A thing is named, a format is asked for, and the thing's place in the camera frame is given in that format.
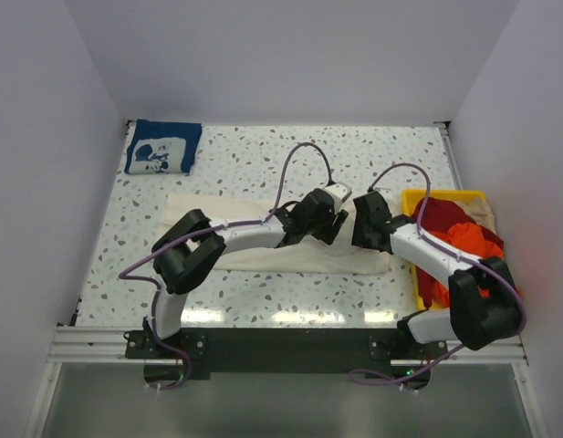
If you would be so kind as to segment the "cream white t shirt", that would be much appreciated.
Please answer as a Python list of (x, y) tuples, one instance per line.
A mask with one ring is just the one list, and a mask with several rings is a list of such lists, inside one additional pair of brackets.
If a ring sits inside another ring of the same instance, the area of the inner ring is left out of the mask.
[[(188, 193), (168, 193), (158, 235), (165, 234), (185, 214), (200, 209), (211, 219), (247, 220), (263, 216), (272, 206), (269, 200), (234, 199)], [(389, 272), (391, 256), (386, 252), (353, 246), (355, 206), (346, 201), (349, 213), (332, 245), (306, 237), (298, 245), (280, 249), (248, 249), (222, 256), (217, 270), (272, 272), (360, 274), (380, 276)]]

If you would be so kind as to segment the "dark red t shirt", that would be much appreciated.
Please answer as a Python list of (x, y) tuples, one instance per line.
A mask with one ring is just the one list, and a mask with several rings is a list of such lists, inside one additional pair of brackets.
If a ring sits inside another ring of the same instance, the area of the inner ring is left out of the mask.
[[(445, 232), (450, 226), (454, 224), (472, 223), (476, 222), (470, 218), (464, 211), (456, 204), (460, 201), (448, 201), (430, 197), (426, 209), (424, 211), (421, 223), (422, 227), (429, 233), (431, 231)], [(417, 275), (418, 295), (420, 296), (419, 281)]]

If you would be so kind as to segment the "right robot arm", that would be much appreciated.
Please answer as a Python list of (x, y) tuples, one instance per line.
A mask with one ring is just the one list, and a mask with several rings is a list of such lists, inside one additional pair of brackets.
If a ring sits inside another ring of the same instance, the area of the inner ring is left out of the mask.
[(503, 259), (469, 254), (429, 233), (420, 219), (392, 215), (378, 192), (355, 198), (354, 206), (354, 246), (401, 257), (449, 291), (448, 308), (417, 311), (397, 323), (395, 346), (403, 357), (417, 358), (428, 343), (450, 339), (479, 350), (524, 328), (524, 305)]

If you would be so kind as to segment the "yellow plastic bin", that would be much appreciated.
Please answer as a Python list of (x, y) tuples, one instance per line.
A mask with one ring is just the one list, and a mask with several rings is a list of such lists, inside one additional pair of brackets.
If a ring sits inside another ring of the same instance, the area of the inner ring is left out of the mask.
[[(408, 215), (413, 219), (418, 219), (424, 195), (425, 195), (424, 190), (407, 189), (403, 191), (401, 195), (403, 214)], [(429, 198), (430, 197), (441, 199), (441, 200), (448, 200), (448, 201), (460, 201), (465, 203), (469, 203), (475, 197), (480, 197), (486, 200), (485, 195), (478, 191), (434, 190), (430, 192)], [(418, 267), (414, 266), (412, 268), (412, 272), (414, 275), (414, 279), (413, 279), (414, 294), (417, 297), (418, 308), (426, 309), (422, 304), (421, 297), (419, 297), (418, 295), (416, 268)], [(433, 305), (429, 309), (440, 309), (440, 308), (443, 307), (433, 302)]]

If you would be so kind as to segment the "orange t shirt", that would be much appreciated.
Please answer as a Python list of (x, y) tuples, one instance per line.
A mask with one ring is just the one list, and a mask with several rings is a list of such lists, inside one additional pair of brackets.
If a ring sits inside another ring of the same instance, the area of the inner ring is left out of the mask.
[[(457, 249), (480, 258), (497, 256), (504, 259), (504, 242), (479, 224), (463, 223), (450, 226), (445, 232), (431, 231), (431, 234)], [(420, 296), (429, 307), (433, 301), (443, 308), (450, 307), (449, 290), (423, 271), (417, 271)]]

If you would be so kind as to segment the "folded blue printed t shirt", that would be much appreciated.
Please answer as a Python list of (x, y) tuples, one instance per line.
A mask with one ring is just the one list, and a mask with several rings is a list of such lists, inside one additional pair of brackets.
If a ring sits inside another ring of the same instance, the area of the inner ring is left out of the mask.
[(126, 151), (127, 174), (188, 174), (203, 133), (203, 125), (139, 119)]

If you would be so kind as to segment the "beige t shirt in bin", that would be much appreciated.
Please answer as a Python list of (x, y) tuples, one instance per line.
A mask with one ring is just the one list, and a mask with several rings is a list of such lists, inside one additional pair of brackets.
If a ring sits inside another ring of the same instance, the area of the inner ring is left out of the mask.
[(469, 203), (456, 202), (456, 204), (477, 224), (496, 233), (495, 216), (486, 200), (475, 197)]

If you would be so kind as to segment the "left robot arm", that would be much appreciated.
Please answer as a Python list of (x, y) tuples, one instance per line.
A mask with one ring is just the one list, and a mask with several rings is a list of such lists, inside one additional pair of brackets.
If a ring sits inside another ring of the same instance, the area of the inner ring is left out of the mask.
[(200, 209), (187, 213), (152, 248), (152, 266), (163, 287), (152, 301), (147, 349), (158, 358), (177, 350), (187, 294), (202, 284), (222, 256), (285, 248), (307, 236), (331, 245), (348, 218), (342, 205), (350, 196), (346, 184), (334, 182), (308, 193), (291, 208), (271, 210), (263, 219), (216, 220)]

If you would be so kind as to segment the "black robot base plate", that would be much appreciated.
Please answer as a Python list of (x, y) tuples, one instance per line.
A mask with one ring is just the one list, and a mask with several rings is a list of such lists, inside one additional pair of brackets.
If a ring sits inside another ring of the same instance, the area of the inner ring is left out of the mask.
[(443, 341), (418, 344), (395, 328), (183, 328), (163, 341), (150, 328), (126, 331), (125, 357), (143, 362), (148, 383), (173, 385), (225, 374), (352, 374), (422, 388), (416, 372), (447, 351)]

